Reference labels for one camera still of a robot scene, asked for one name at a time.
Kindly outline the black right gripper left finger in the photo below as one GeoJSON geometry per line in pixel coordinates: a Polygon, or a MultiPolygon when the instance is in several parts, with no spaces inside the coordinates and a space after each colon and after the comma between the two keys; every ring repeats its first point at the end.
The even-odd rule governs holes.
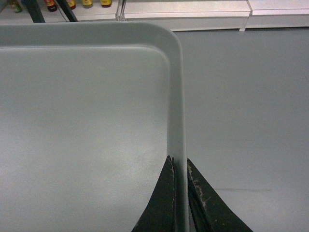
{"type": "Polygon", "coordinates": [[[174,232],[176,224],[176,171],[167,156],[160,176],[134,232],[174,232]]]}

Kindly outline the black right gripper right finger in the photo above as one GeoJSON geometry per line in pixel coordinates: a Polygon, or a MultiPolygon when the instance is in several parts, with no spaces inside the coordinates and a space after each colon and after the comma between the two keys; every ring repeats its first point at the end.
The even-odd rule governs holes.
{"type": "Polygon", "coordinates": [[[187,160],[188,198],[197,232],[251,232],[222,200],[197,167],[187,160]]]}

